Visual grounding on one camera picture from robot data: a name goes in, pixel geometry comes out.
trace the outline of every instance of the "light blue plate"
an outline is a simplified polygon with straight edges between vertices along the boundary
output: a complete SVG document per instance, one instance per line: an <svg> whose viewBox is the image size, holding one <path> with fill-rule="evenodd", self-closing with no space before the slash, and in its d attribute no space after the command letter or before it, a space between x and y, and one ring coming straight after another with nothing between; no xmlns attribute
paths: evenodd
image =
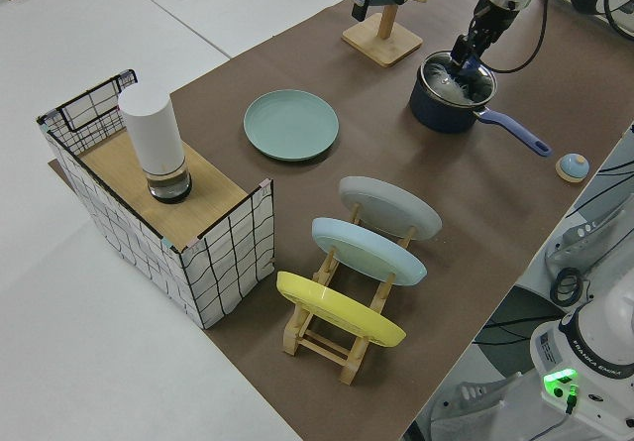
<svg viewBox="0 0 634 441"><path fill-rule="evenodd" d="M335 259L359 273L394 285L415 285L427 275L425 266L393 241L361 226L333 218L315 218L313 240L325 253L335 249Z"/></svg>
<svg viewBox="0 0 634 441"><path fill-rule="evenodd" d="M282 89L259 97L249 106L245 132L269 157L305 161L335 142L339 120L333 108L314 94Z"/></svg>

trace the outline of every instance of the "pot handle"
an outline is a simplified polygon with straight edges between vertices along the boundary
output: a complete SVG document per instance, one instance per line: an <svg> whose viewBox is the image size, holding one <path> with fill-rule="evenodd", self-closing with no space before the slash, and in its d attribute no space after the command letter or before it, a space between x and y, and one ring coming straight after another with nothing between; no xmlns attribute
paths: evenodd
<svg viewBox="0 0 634 441"><path fill-rule="evenodd" d="M474 115L484 124L495 124L503 127L539 156L547 157L553 151L548 144L506 114L484 108L480 111L474 111Z"/></svg>

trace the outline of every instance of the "white robot body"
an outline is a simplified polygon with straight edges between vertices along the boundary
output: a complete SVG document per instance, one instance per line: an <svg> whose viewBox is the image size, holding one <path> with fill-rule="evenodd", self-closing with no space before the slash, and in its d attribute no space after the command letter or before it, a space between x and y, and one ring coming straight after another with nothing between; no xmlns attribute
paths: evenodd
<svg viewBox="0 0 634 441"><path fill-rule="evenodd" d="M542 398L617 441L634 439L634 272L601 299L531 337L531 358L543 380Z"/></svg>

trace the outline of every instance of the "wooden stand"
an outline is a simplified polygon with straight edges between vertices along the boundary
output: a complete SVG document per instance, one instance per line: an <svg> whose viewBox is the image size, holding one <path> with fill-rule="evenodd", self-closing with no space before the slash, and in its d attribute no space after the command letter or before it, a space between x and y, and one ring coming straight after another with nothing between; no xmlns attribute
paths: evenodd
<svg viewBox="0 0 634 441"><path fill-rule="evenodd" d="M386 5L343 33L343 40L383 67L389 67L418 50L423 40L394 23L398 5Z"/></svg>
<svg viewBox="0 0 634 441"><path fill-rule="evenodd" d="M352 216L350 218L351 223L358 225L360 205L356 204L353 208ZM405 238L398 241L398 245L402 248L407 248L409 242L414 237L416 230L411 228ZM326 259L322 263L321 267L313 275L312 280L322 285L328 286L335 271L339 266L339 262L335 259L335 250L331 250ZM390 275L386 281L381 282L378 285L378 289L374 294L372 302L370 303L370 309L374 312L381 313L389 292L392 288L395 275ZM295 310L290 320L286 323L283 336L283 348L284 352L289 355L295 355L300 345L318 353L319 355L326 357L327 359L342 366L339 374L339 381L350 385L361 366L366 350L370 341L367 337L357 337L353 343L352 348L346 349L341 345L333 342L326 337L323 337L316 332L310 330L308 326L312 321L313 314L308 310L302 308L298 304L295 304Z"/></svg>

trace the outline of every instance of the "wooden block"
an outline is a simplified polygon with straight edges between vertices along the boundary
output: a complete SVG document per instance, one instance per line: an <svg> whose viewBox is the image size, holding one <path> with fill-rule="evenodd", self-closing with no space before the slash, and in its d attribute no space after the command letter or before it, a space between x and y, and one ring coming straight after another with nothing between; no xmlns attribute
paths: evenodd
<svg viewBox="0 0 634 441"><path fill-rule="evenodd" d="M346 30L342 38L383 67L392 66L423 44L421 38L397 23L393 24L389 37L381 38L380 22L381 14L375 13Z"/></svg>
<svg viewBox="0 0 634 441"><path fill-rule="evenodd" d="M191 174L191 193L180 203L160 203L150 195L128 133L123 130L80 156L81 160L182 251L188 243L222 218L247 193L183 143Z"/></svg>

